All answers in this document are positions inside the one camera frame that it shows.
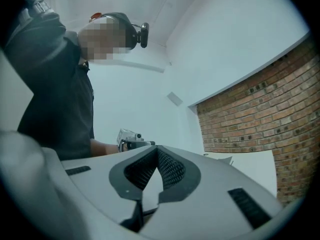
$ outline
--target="black polo shirt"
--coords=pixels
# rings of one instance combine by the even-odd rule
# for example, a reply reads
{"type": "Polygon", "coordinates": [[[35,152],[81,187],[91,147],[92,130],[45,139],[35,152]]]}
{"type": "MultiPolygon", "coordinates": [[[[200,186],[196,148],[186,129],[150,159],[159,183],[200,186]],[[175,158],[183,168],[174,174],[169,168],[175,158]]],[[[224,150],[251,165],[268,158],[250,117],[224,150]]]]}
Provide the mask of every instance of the black polo shirt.
{"type": "Polygon", "coordinates": [[[66,32],[58,14],[41,15],[4,52],[34,94],[18,132],[54,149],[61,160],[90,157],[94,92],[88,62],[78,65],[77,33],[66,32]]]}

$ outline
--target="black textured grip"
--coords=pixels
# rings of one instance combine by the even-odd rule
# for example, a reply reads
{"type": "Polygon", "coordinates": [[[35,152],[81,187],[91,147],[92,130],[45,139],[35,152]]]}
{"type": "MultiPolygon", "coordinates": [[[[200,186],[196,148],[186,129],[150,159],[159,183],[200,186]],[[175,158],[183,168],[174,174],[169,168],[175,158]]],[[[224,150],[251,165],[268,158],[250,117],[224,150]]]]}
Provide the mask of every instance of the black textured grip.
{"type": "Polygon", "coordinates": [[[161,150],[158,150],[158,170],[162,177],[163,190],[166,190],[182,180],[185,176],[185,166],[161,150]]]}
{"type": "Polygon", "coordinates": [[[67,170],[65,170],[65,172],[66,172],[66,174],[71,176],[71,175],[75,175],[75,174],[84,173],[89,170],[91,170],[91,168],[89,166],[81,166],[81,167],[77,167],[77,168],[67,169],[67,170]]]}
{"type": "Polygon", "coordinates": [[[271,219],[243,188],[229,190],[228,193],[254,229],[271,219]]]}
{"type": "Polygon", "coordinates": [[[137,188],[144,190],[157,167],[157,150],[131,163],[124,169],[125,177],[137,188]]]}

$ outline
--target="forearm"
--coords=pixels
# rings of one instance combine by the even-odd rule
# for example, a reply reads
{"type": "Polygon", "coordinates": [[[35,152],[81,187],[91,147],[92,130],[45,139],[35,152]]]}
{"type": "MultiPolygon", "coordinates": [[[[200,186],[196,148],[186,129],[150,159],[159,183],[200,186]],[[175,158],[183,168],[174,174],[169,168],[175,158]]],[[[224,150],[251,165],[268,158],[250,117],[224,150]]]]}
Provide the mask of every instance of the forearm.
{"type": "Polygon", "coordinates": [[[91,139],[90,142],[91,142],[92,157],[101,157],[101,156],[119,153],[119,149],[117,145],[105,144],[95,139],[91,139]]]}

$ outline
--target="person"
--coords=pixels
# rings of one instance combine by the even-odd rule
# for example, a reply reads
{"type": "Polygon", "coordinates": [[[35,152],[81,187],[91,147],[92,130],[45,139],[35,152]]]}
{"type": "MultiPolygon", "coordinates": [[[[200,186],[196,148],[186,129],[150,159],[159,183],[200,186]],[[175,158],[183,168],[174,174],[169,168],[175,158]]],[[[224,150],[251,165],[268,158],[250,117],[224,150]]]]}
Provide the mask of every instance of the person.
{"type": "MultiPolygon", "coordinates": [[[[27,1],[31,7],[39,3],[44,8],[47,5],[43,0],[27,1]]],[[[108,59],[115,49],[133,45],[126,39],[131,34],[128,17],[123,13],[108,15],[92,18],[77,34],[67,31],[59,15],[46,8],[13,32],[4,48],[13,68],[33,92],[18,132],[54,149],[60,160],[119,152],[117,145],[95,140],[94,91],[88,77],[88,61],[108,59]]]]}

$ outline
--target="ceiling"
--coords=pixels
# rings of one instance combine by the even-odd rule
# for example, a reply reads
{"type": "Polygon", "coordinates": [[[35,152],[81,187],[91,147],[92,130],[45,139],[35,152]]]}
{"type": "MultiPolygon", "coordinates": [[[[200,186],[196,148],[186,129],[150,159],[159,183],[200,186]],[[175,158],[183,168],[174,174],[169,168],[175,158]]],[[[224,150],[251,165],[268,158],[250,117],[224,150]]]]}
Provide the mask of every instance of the ceiling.
{"type": "Polygon", "coordinates": [[[162,46],[194,0],[48,0],[69,30],[78,30],[96,12],[122,12],[131,23],[150,24],[149,40],[162,46]]]}

